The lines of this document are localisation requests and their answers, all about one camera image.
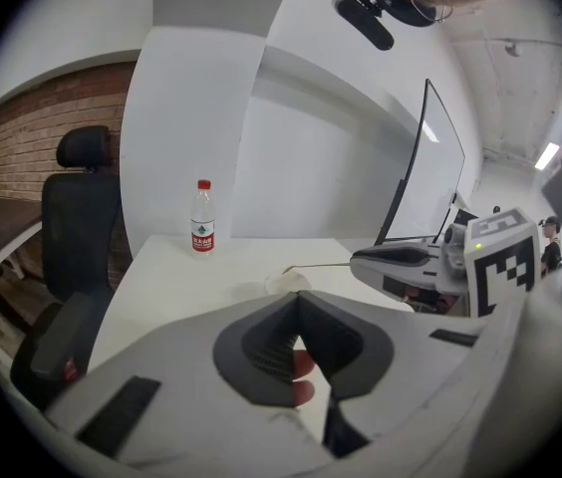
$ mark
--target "plastic bottle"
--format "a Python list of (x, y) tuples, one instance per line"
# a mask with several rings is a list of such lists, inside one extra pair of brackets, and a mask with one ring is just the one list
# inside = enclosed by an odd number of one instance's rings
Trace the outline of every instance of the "plastic bottle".
[(214, 249), (214, 204), (210, 198), (210, 181), (197, 182), (197, 194), (192, 201), (192, 253), (198, 258), (209, 258)]

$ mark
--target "red brick wall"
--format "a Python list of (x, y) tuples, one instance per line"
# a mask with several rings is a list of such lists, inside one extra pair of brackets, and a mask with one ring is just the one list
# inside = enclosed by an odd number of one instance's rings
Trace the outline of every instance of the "red brick wall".
[[(113, 164), (107, 171), (119, 173), (120, 130), (134, 68), (135, 63), (129, 62), (85, 69), (44, 82), (0, 105), (0, 197), (41, 200), (49, 175), (71, 171), (56, 162), (60, 139), (84, 125), (109, 127)], [(39, 235), (19, 255), (27, 270), (42, 276)], [(120, 218), (109, 261), (114, 285), (131, 259)]]

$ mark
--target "ceiling light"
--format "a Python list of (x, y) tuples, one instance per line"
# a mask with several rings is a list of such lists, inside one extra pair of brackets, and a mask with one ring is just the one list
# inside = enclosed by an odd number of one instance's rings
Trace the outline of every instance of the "ceiling light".
[(425, 122), (424, 120), (422, 121), (422, 132), (426, 134), (427, 138), (429, 138), (430, 141), (440, 143), (440, 140), (433, 133), (431, 127), (429, 127), (429, 125), (427, 125), (427, 122)]
[(556, 152), (560, 149), (560, 145), (556, 145), (555, 143), (549, 143), (547, 148), (544, 149), (540, 159), (536, 163), (536, 168), (539, 170), (544, 170), (547, 164), (553, 159), (553, 156), (556, 155)]

